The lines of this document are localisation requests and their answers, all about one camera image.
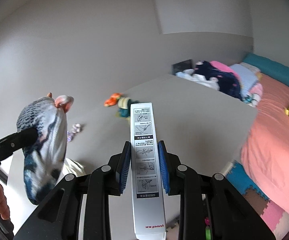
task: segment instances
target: table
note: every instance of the table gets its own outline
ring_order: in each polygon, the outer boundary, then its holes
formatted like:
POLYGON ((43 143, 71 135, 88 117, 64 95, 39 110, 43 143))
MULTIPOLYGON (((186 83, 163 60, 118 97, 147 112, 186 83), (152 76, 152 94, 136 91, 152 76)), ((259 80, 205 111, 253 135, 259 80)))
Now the table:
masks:
MULTIPOLYGON (((164 140, 168 152, 177 154, 183 164, 208 176, 222 172, 239 155, 257 114, 238 99, 172 75, 133 87, 125 95, 152 102, 157 140, 164 140)), ((130 140, 129 122, 116 117, 117 110, 117 106, 98 104, 87 115, 68 119, 69 127, 81 123, 84 129, 68 144, 67 157, 86 165, 87 173, 107 164, 130 140)), ((8 179, 15 231, 35 208, 25 194, 23 159, 22 152, 15 153, 8 179)), ((165 195, 164 199, 166 220, 171 221, 179 214, 180 197, 165 195)), ((109 205, 112 239, 135 239, 130 177, 124 194, 111 196, 109 205)))

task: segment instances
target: metal screw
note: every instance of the metal screw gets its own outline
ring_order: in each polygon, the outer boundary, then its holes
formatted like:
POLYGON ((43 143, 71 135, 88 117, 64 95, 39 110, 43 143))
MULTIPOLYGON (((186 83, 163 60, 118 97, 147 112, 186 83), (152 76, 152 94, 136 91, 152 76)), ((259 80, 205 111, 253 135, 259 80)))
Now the metal screw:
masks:
POLYGON ((187 166, 185 166, 185 165, 179 165, 179 166, 178 166, 178 170, 179 170, 179 171, 186 171, 186 170, 187 170, 187 166))
POLYGON ((73 174, 68 174, 68 175, 65 176, 65 180, 66 180, 66 181, 71 181, 71 180, 73 180, 74 178, 75 178, 75 176, 74 176, 73 174))
POLYGON ((103 172, 110 171, 110 170, 111 170, 111 167, 110 167, 109 165, 105 165, 105 166, 102 166, 102 167, 101 167, 101 170, 102 170, 103 172))
POLYGON ((217 174, 214 175, 214 178, 215 178, 216 180, 223 180, 224 177, 223 177, 222 174, 217 173, 217 174))

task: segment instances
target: gray and white plush toy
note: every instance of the gray and white plush toy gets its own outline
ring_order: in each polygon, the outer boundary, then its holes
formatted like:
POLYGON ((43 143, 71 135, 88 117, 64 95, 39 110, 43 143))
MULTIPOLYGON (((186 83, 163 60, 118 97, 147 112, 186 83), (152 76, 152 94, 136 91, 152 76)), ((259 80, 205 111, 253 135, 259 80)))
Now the gray and white plush toy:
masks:
POLYGON ((74 99, 52 94, 26 106, 17 120, 17 131, 34 127, 37 141, 23 148, 24 183, 28 199, 38 205, 54 188, 59 178, 67 148, 67 117, 74 99))

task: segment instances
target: teal cushion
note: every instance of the teal cushion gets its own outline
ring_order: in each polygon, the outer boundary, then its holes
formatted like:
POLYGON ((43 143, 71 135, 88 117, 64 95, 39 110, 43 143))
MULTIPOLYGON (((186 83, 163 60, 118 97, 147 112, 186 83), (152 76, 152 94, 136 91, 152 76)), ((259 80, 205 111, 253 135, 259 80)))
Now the teal cushion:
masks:
POLYGON ((289 87, 289 67, 253 53, 249 53, 243 62, 259 68, 263 74, 266 74, 289 87))

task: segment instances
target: orange toy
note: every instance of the orange toy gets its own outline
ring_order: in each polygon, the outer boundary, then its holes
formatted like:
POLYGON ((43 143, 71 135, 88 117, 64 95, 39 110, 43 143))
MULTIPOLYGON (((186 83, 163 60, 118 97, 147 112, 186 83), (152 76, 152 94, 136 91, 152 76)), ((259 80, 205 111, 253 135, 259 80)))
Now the orange toy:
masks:
POLYGON ((105 101, 104 106, 114 106, 118 103, 118 100, 122 96, 122 93, 114 93, 108 100, 105 101))

